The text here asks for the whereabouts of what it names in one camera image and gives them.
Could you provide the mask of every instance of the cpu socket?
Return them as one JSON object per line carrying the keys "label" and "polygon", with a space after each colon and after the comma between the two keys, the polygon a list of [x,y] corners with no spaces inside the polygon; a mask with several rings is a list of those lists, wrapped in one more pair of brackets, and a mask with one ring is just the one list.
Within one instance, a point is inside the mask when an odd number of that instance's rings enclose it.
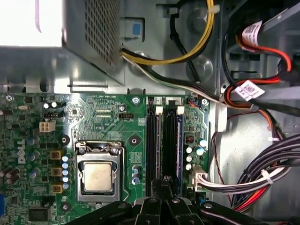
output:
{"label": "cpu socket", "polygon": [[120,200],[123,151],[120,142],[75,143],[77,200],[89,203],[110,203]]}

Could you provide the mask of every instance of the white wire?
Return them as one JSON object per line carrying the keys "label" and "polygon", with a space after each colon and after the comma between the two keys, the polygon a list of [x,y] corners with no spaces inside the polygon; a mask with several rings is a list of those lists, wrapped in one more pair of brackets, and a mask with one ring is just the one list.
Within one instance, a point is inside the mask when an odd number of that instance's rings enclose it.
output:
{"label": "white wire", "polygon": [[[281,174],[280,176],[276,177],[273,181],[277,181],[281,178],[283,178],[284,176],[286,176],[291,170],[291,167],[289,167],[283,174]],[[267,186],[268,183],[265,183],[265,184],[261,184],[257,187],[254,187],[254,188],[250,188],[250,189],[247,189],[247,190],[243,190],[243,191],[231,191],[231,192],[223,192],[223,191],[219,191],[219,190],[214,190],[214,192],[218,192],[220,194],[224,194],[224,195],[238,195],[238,194],[245,194],[245,193],[250,193],[250,192],[254,192],[256,190],[259,190],[265,186]]]}
{"label": "white wire", "polygon": [[[272,177],[274,177],[275,175],[279,174],[280,172],[282,172],[284,170],[284,167],[280,167],[275,169],[274,171],[272,171],[270,173],[270,179],[272,179]],[[224,185],[224,184],[216,184],[216,183],[211,183],[209,181],[207,181],[205,178],[203,177],[199,177],[197,179],[197,182],[200,184],[203,184],[206,187],[211,187],[211,188],[239,188],[239,187],[244,187],[244,186],[248,186],[248,185],[253,185],[253,184],[257,184],[260,183],[262,181],[267,181],[266,177],[262,177],[258,180],[249,182],[249,183],[244,183],[244,184],[234,184],[234,185]]]}
{"label": "white wire", "polygon": [[142,67],[140,67],[140,65],[138,65],[137,63],[131,61],[130,59],[128,59],[127,57],[123,56],[123,59],[125,59],[127,62],[129,62],[130,64],[132,64],[133,66],[135,66],[136,68],[138,68],[139,70],[141,70],[147,77],[149,77],[151,80],[157,82],[157,83],[161,83],[163,85],[166,85],[166,86],[169,86],[169,87],[177,87],[177,88],[180,88],[180,89],[184,89],[184,90],[188,90],[190,92],[193,92],[193,93],[196,93],[197,95],[200,95],[212,102],[215,102],[217,104],[221,104],[221,105],[225,105],[226,107],[230,107],[226,104],[224,104],[223,102],[220,102],[210,96],[208,96],[207,94],[205,94],[204,92],[202,91],[199,91],[197,89],[194,89],[194,88],[190,88],[190,87],[187,87],[187,86],[182,86],[182,85],[177,85],[177,84],[169,84],[167,82],[163,82],[163,81],[158,81],[156,80],[154,77],[152,77],[147,71],[145,71]]}

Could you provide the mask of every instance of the motherboard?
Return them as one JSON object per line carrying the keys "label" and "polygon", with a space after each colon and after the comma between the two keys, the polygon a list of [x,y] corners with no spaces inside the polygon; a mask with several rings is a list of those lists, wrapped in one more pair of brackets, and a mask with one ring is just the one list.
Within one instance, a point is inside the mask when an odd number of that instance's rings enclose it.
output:
{"label": "motherboard", "polygon": [[205,197],[209,104],[190,96],[8,93],[0,97],[0,224],[62,225],[111,202]]}

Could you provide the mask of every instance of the dell logo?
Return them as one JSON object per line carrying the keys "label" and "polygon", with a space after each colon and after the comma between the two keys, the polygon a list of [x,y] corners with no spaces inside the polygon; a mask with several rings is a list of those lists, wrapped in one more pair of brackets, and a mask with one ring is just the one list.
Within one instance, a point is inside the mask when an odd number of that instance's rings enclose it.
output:
{"label": "dell logo", "polygon": [[25,140],[21,140],[18,144],[18,164],[25,164]]}

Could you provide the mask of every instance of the power supply vent grille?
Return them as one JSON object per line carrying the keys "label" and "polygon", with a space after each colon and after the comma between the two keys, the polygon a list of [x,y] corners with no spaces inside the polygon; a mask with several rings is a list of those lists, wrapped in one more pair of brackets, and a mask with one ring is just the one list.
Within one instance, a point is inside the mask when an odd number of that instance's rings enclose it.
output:
{"label": "power supply vent grille", "polygon": [[85,0],[85,40],[111,67],[119,52],[120,0]]}

